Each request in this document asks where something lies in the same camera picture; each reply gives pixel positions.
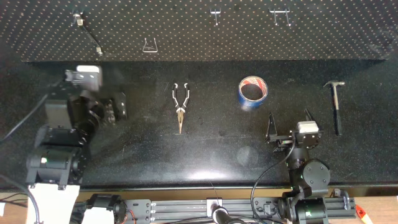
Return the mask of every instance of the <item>pegboard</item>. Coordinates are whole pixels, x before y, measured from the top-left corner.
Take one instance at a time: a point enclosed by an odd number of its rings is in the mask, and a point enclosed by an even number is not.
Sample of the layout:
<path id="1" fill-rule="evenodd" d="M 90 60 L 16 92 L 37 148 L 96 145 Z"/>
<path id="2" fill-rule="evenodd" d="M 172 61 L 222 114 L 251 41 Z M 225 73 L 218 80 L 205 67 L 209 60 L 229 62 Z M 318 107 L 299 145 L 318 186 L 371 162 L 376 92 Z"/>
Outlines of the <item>pegboard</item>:
<path id="1" fill-rule="evenodd" d="M 23 61 L 384 59 L 396 0 L 2 0 L 0 39 Z M 215 15 L 221 11 L 216 26 Z M 289 9 L 274 15 L 269 10 Z M 73 24 L 84 11 L 104 55 Z M 144 53 L 144 39 L 157 53 Z"/>

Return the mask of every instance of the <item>roll of blue tape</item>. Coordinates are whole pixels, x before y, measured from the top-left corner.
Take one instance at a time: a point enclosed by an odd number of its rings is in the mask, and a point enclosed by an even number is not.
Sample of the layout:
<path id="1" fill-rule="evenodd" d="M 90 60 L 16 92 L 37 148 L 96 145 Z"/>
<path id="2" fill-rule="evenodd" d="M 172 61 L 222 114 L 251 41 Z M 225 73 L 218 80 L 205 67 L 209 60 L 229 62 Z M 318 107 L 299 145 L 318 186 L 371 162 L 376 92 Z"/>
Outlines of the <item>roll of blue tape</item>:
<path id="1" fill-rule="evenodd" d="M 257 85 L 262 91 L 262 97 L 258 100 L 250 100 L 246 98 L 242 93 L 242 87 L 248 84 Z M 267 98 L 268 95 L 268 86 L 267 83 L 260 77 L 257 76 L 249 76 L 244 78 L 241 83 L 239 84 L 239 102 L 244 107 L 249 108 L 258 108 L 264 100 Z"/>

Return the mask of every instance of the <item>pliers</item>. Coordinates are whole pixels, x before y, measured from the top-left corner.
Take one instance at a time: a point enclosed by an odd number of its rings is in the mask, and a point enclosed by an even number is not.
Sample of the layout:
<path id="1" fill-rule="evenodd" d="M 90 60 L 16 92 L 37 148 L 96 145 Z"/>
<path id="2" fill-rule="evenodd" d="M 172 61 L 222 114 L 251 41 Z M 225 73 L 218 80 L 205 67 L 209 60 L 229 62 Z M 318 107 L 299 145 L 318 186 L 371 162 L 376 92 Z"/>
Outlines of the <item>pliers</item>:
<path id="1" fill-rule="evenodd" d="M 182 106 L 180 106 L 180 104 L 177 101 L 177 88 L 178 85 L 176 83 L 174 83 L 174 87 L 172 90 L 172 96 L 173 96 L 173 100 L 175 103 L 175 108 L 177 109 L 177 118 L 178 118 L 178 127 L 180 128 L 180 134 L 181 134 L 181 130 L 182 130 L 182 121 L 184 120 L 184 113 L 185 110 L 187 109 L 187 105 L 188 105 L 188 101 L 189 101 L 189 96 L 190 96 L 190 91 L 188 89 L 188 83 L 184 84 L 185 87 L 185 100 L 182 103 Z"/>

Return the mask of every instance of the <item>wooden floor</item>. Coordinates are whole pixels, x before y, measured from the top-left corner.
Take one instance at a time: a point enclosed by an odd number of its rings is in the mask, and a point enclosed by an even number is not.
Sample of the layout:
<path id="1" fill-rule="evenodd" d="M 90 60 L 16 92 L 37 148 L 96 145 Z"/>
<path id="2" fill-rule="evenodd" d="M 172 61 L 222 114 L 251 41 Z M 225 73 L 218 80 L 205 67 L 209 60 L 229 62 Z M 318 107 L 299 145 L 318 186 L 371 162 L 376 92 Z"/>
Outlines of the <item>wooden floor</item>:
<path id="1" fill-rule="evenodd" d="M 398 197 L 356 197 L 356 204 L 360 205 L 370 216 L 373 223 L 398 223 Z M 27 209 L 7 204 L 4 216 L 0 217 L 0 223 L 25 223 Z M 329 220 L 331 224 L 361 224 L 356 219 Z"/>

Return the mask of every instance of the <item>hammer head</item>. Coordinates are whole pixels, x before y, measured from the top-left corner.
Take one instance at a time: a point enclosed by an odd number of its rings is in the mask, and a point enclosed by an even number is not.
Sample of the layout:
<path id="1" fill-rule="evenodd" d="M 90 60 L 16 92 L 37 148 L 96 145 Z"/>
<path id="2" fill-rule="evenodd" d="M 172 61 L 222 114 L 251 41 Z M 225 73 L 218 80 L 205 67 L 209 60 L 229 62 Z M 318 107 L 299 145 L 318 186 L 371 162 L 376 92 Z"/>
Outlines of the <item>hammer head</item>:
<path id="1" fill-rule="evenodd" d="M 326 84 L 324 84 L 323 87 L 325 87 L 325 86 L 327 86 L 329 84 L 331 84 L 332 86 L 338 86 L 338 85 L 345 85 L 345 82 L 339 82 L 337 80 L 330 80 Z"/>

